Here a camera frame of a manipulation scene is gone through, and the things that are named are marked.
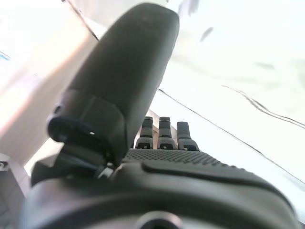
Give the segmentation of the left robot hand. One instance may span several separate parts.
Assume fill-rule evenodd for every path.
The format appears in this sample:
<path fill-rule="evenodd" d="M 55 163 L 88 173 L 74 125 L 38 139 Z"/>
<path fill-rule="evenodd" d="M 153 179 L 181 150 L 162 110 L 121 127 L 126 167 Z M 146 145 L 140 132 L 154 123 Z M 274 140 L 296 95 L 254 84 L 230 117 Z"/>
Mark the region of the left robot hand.
<path fill-rule="evenodd" d="M 48 120 L 61 151 L 35 163 L 20 229 L 298 229 L 288 199 L 202 152 L 186 122 L 146 113 L 179 32 L 176 12 L 142 3 L 102 36 Z"/>

